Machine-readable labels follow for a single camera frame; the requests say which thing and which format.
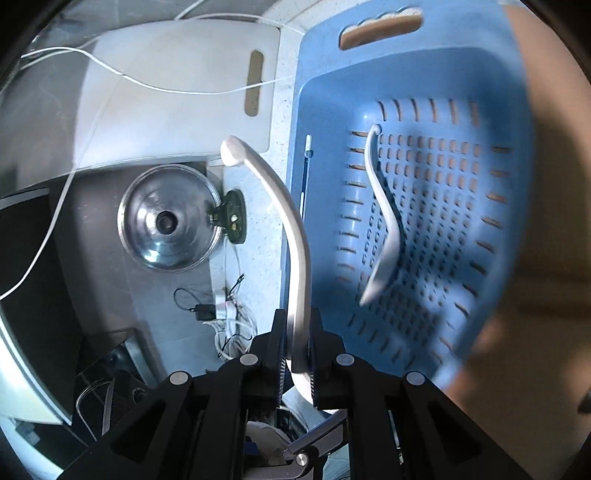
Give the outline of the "blue plastic drain basket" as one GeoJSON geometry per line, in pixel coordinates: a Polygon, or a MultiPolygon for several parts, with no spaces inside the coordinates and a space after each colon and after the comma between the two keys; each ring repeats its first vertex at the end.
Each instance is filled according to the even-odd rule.
{"type": "Polygon", "coordinates": [[[510,276],[533,170],[521,53],[496,1],[370,1],[301,40],[290,164],[311,248],[311,304],[376,369],[440,387],[460,370],[510,276]],[[384,293],[360,305],[386,228],[402,248],[384,293]]]}

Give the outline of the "white ceramic spoon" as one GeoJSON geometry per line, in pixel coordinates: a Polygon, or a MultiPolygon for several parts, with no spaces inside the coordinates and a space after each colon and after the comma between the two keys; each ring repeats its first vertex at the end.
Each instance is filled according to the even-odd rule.
{"type": "Polygon", "coordinates": [[[375,167],[379,157],[378,140],[381,134],[382,129],[379,124],[370,127],[365,151],[363,151],[363,162],[365,162],[370,187],[384,219],[386,236],[377,261],[372,268],[372,273],[370,273],[370,278],[363,290],[360,299],[361,306],[367,306],[377,300],[389,287],[398,267],[402,248],[401,227],[375,167]]]}
{"type": "Polygon", "coordinates": [[[221,162],[230,185],[245,194],[249,222],[239,248],[245,273],[239,298],[262,332],[270,330],[274,311],[287,311],[287,367],[298,394],[311,404],[311,253],[301,214],[280,175],[242,139],[221,142],[221,162]]]}

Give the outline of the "green lid holder clip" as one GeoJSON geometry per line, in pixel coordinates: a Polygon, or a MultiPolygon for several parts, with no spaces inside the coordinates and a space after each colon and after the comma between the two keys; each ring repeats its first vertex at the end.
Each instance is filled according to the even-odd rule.
{"type": "Polygon", "coordinates": [[[247,219],[245,197],[242,191],[233,189],[224,195],[222,202],[211,208],[211,223],[221,227],[228,241],[235,245],[245,243],[247,219]]]}

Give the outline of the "steel pot lid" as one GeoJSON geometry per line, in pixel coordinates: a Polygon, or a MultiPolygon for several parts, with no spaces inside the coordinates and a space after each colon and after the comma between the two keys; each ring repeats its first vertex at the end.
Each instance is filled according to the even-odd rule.
{"type": "Polygon", "coordinates": [[[221,238],[213,221],[218,191],[204,174],[182,164],[159,165],[126,189],[117,211],[125,251],[160,272],[182,272],[204,262],[221,238]]]}

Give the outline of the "white cutting board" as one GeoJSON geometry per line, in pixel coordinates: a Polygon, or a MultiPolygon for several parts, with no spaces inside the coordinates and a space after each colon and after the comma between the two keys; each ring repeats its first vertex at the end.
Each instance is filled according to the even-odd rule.
{"type": "Polygon", "coordinates": [[[52,52],[1,96],[1,191],[67,174],[211,156],[228,136],[270,146],[280,32],[259,23],[150,22],[52,52]]]}

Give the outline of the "small black adapter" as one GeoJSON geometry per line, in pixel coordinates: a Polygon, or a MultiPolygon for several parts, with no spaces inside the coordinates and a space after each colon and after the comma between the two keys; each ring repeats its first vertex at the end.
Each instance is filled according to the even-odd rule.
{"type": "Polygon", "coordinates": [[[193,307],[193,313],[198,322],[209,322],[216,319],[214,304],[197,304],[193,307]]]}

